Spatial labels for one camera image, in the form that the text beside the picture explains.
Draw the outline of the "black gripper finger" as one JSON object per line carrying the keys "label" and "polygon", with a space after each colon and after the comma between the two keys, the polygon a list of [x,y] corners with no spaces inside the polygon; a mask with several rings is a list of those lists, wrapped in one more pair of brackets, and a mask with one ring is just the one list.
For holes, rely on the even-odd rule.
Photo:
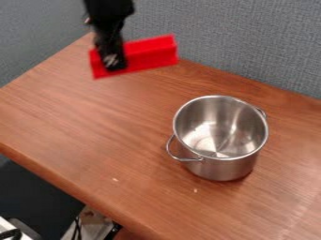
{"label": "black gripper finger", "polygon": [[96,32],[94,45],[107,71],[122,70],[127,67],[123,38],[119,32]]}

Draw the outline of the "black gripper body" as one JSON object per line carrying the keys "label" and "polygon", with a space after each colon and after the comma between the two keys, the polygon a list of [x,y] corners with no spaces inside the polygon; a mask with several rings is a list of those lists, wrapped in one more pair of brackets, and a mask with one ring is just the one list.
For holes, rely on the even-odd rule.
{"label": "black gripper body", "polygon": [[90,24],[104,39],[120,36],[124,21],[134,13],[132,0],[83,0]]}

